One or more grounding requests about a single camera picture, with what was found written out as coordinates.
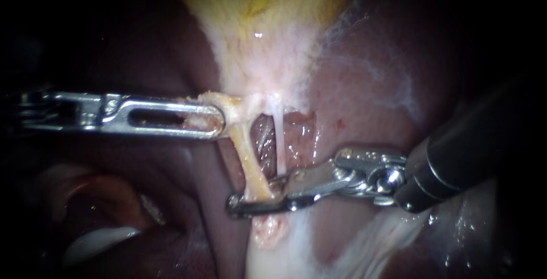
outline metal grasper jaw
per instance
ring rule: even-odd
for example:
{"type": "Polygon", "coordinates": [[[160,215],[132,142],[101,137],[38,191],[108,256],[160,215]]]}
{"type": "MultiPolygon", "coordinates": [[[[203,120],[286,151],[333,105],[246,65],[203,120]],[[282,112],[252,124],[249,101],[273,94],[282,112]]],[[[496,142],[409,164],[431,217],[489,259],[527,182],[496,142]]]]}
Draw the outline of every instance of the metal grasper jaw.
{"type": "Polygon", "coordinates": [[[19,105],[19,118],[29,112],[46,116],[23,120],[21,127],[26,130],[168,136],[195,140],[217,138],[224,130],[224,115],[217,107],[191,101],[49,90],[29,92],[22,98],[32,101],[19,105]],[[192,122],[185,122],[188,117],[191,117],[192,122]]]}
{"type": "Polygon", "coordinates": [[[234,218],[252,218],[309,207],[326,196],[369,199],[377,206],[393,206],[393,193],[405,184],[406,158],[362,147],[340,149],[325,163],[298,169],[269,182],[276,200],[245,201],[229,197],[227,212],[234,218]]]}

